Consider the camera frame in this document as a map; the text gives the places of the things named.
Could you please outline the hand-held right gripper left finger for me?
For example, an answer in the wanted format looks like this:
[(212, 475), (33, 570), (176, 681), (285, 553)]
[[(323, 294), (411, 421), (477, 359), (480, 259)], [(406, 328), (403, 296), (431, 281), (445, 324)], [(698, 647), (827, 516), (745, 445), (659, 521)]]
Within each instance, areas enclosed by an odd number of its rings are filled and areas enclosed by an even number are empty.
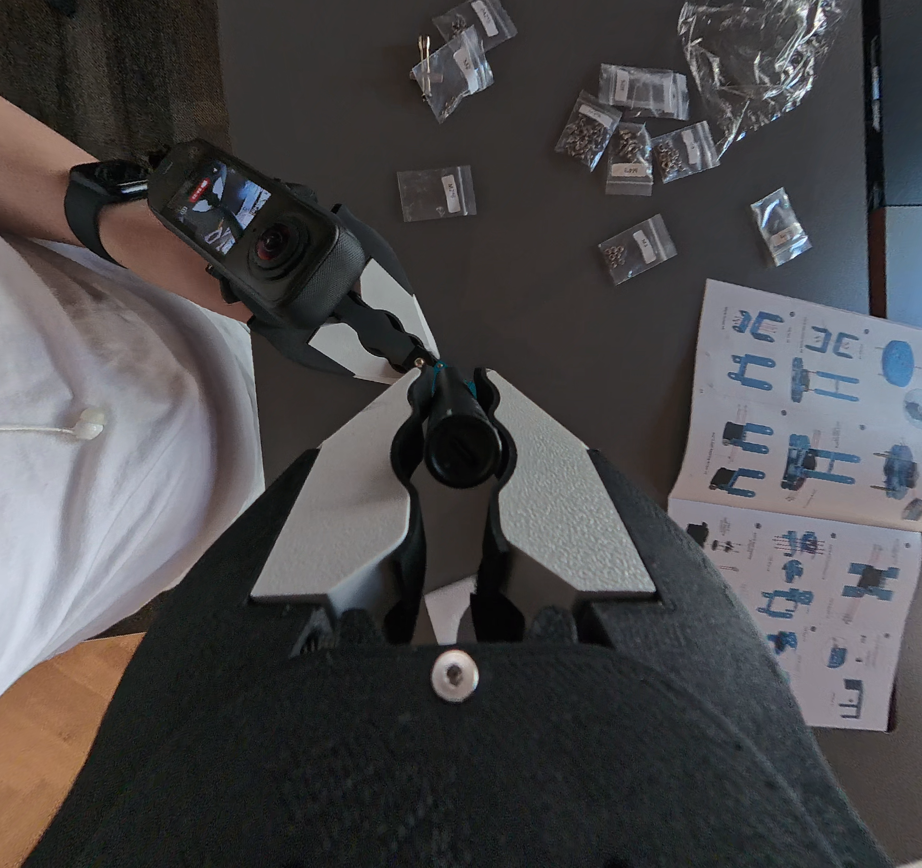
[(409, 534), (410, 495), (390, 459), (410, 418), (412, 369), (322, 442), (267, 561), (254, 601), (385, 616), (399, 601), (391, 555)]

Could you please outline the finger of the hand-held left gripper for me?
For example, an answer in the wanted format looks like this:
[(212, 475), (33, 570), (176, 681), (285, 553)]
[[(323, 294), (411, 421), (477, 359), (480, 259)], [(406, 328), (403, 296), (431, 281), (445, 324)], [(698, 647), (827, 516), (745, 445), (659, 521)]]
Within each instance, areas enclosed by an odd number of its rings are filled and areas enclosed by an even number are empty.
[[(440, 365), (440, 352), (430, 322), (415, 293), (409, 293), (404, 286), (378, 261), (370, 260), (359, 282), (359, 293), (364, 304), (373, 309), (386, 311), (400, 323), (402, 329), (419, 340), (426, 355), (416, 356), (425, 360), (428, 366)], [(388, 363), (384, 355), (374, 355), (357, 332), (352, 332), (355, 343), (349, 341), (349, 354), (344, 353), (344, 366), (399, 366), (397, 359)]]
[(389, 385), (403, 375), (384, 357), (373, 355), (365, 349), (357, 332), (343, 322), (332, 322), (320, 327), (309, 345), (348, 370), (354, 378)]

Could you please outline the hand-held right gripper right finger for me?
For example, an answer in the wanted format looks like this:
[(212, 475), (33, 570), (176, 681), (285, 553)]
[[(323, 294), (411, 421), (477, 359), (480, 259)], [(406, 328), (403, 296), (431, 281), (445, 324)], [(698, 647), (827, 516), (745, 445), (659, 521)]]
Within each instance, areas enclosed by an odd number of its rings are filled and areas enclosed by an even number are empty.
[(498, 372), (480, 374), (505, 447), (490, 494), (477, 595), (646, 599), (655, 585), (584, 442)]

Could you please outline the blue bracket with black servo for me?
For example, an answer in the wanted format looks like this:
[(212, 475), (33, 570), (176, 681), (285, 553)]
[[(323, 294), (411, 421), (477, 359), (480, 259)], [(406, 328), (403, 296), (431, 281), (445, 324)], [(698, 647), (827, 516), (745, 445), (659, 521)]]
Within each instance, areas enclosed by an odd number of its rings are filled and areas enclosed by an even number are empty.
[(450, 381), (446, 373), (449, 370), (455, 370), (420, 345), (413, 346), (406, 357), (395, 365), (404, 371), (418, 369), (421, 372), (423, 389), (428, 392), (430, 398), (436, 396), (436, 392), (440, 390), (439, 386), (443, 381)]

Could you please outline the black electric screwdriver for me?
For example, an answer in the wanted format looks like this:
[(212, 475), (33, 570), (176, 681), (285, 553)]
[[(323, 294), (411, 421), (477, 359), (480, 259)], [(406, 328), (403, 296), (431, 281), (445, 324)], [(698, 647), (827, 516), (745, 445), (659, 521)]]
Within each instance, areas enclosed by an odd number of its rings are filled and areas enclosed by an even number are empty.
[(431, 475), (455, 489), (480, 485), (499, 469), (501, 438), (477, 390), (455, 367), (431, 398), (423, 457)]

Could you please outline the dark grey desk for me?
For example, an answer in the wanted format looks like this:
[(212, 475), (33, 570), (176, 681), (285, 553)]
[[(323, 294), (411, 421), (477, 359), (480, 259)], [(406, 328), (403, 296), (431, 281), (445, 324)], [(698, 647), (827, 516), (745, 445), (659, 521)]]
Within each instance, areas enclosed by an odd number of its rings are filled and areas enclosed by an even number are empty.
[[(233, 149), (375, 227), (445, 358), (497, 369), (664, 504), (707, 279), (870, 310), (860, 2), (796, 110), (637, 198), (554, 147), (601, 63), (686, 69), (684, 0), (501, 0), (493, 84), (440, 124), (409, 74), (462, 1), (217, 0)], [(398, 171), (458, 165), (477, 214), (404, 223)], [(774, 267), (750, 205), (781, 187), (813, 248)], [(615, 286), (596, 246), (657, 214), (677, 256)]]

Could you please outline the flat clear zip bag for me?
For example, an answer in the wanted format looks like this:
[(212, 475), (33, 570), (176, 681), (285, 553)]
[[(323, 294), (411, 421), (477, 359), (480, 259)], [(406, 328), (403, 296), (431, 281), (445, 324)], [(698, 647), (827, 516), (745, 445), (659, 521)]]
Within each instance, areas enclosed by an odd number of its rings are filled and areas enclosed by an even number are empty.
[(469, 165), (398, 171), (397, 182), (406, 224), (477, 214)]

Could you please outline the black wristband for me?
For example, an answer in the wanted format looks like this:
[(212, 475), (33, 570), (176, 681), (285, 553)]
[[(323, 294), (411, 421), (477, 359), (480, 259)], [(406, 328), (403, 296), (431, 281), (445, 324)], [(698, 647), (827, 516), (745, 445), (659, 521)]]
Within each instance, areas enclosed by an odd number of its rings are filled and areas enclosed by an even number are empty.
[(150, 174), (148, 167), (122, 159), (95, 161), (71, 168), (63, 210), (78, 245), (103, 261), (118, 265), (102, 244), (99, 217), (108, 206), (146, 199)]

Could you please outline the illustrated instruction booklet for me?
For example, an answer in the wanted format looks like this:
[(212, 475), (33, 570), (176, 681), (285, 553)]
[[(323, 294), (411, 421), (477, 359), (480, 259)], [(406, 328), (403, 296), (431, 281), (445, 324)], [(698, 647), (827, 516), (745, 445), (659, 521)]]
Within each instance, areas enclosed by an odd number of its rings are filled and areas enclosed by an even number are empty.
[(920, 580), (920, 329), (710, 280), (668, 512), (806, 723), (886, 732)]

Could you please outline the small zip bag of screws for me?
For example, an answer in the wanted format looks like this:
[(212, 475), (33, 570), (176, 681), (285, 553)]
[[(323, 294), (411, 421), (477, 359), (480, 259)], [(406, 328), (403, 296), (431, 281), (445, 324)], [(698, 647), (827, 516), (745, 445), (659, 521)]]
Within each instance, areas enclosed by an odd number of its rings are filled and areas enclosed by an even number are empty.
[[(435, 119), (444, 123), (462, 100), (481, 92), (493, 84), (493, 73), (481, 41), (473, 27), (459, 33), (438, 49), (431, 51), (432, 69), (443, 76), (441, 84), (434, 84), (432, 97), (425, 100)], [(409, 74), (417, 82), (419, 62)]]

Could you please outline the zip bag of small nuts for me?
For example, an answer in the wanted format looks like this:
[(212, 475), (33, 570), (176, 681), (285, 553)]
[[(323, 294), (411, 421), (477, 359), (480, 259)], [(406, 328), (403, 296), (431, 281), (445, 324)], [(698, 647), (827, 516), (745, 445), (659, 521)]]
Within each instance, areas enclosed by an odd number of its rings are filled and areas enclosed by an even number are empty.
[(600, 242), (596, 248), (615, 286), (677, 256), (660, 214)]

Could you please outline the zip bag of silver screws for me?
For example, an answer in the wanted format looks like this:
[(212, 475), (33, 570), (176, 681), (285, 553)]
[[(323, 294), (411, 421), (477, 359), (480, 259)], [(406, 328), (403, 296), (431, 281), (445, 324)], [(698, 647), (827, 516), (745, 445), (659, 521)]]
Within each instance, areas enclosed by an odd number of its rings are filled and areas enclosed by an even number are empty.
[(650, 197), (653, 191), (651, 137), (642, 122), (621, 122), (607, 146), (605, 194)]
[(575, 159), (592, 172), (601, 160), (620, 119), (620, 109), (583, 90), (573, 105), (554, 150)]

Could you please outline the small clear zip bag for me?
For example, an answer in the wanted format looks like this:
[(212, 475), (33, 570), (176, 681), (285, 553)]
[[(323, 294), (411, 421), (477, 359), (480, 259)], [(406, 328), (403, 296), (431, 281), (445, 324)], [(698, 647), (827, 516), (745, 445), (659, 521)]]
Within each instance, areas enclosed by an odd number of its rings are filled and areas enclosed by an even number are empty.
[(432, 17), (432, 23), (445, 41), (473, 27), (485, 52), (517, 35), (517, 28), (501, 0), (465, 0)]

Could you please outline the wide clear zip bag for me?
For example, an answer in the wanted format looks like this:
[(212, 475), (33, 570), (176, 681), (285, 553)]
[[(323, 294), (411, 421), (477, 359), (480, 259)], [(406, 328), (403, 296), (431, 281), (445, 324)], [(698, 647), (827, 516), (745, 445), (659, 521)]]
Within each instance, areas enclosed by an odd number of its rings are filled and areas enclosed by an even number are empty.
[(687, 78), (680, 72), (602, 63), (597, 96), (626, 118), (690, 118)]

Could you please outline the zip bag of large nuts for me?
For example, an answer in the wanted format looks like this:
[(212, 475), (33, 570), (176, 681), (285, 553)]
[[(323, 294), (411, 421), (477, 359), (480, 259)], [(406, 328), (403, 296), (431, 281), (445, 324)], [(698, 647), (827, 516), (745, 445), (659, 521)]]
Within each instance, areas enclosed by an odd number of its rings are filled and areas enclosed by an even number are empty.
[(707, 121), (688, 124), (651, 140), (652, 158), (663, 184), (720, 166)]

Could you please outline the zip bag with black parts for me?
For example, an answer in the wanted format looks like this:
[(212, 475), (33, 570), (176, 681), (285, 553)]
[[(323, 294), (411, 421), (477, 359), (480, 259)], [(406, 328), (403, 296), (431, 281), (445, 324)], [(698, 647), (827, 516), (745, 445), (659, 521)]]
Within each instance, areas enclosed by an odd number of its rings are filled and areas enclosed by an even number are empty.
[(813, 248), (785, 188), (781, 187), (752, 203), (750, 210), (772, 266), (789, 263)]

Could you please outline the crumpled clear plastic wrap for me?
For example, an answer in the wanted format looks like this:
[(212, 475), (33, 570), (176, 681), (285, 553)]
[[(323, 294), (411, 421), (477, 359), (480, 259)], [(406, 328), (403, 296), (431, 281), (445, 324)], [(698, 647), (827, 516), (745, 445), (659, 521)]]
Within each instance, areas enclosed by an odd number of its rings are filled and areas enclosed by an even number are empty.
[(856, 0), (685, 0), (679, 41), (718, 157), (813, 90)]

